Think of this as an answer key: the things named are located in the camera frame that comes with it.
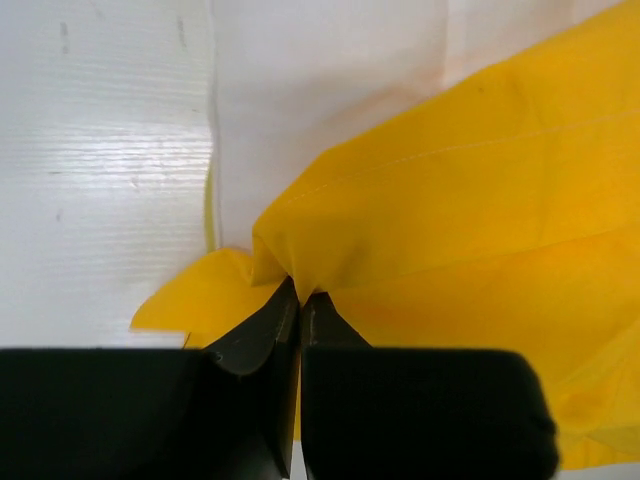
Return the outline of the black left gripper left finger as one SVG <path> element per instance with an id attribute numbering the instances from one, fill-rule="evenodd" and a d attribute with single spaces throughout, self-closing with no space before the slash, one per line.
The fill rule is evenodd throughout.
<path id="1" fill-rule="evenodd" d="M 1 352 L 5 479 L 285 479 L 299 366 L 291 280 L 196 349 Z"/>

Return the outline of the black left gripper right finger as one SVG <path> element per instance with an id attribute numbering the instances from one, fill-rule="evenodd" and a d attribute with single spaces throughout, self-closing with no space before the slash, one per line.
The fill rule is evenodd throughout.
<path id="1" fill-rule="evenodd" d="M 327 294 L 302 311 L 311 479 L 550 479 L 556 426 L 519 354 L 370 345 Z"/>

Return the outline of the yellow pillowcase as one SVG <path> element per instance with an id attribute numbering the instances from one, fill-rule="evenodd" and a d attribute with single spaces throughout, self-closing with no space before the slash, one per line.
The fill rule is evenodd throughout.
<path id="1" fill-rule="evenodd" d="M 383 346 L 540 375 L 562 464 L 639 459 L 639 5 L 217 1 L 209 252 L 135 313 L 204 346 L 291 278 Z"/>

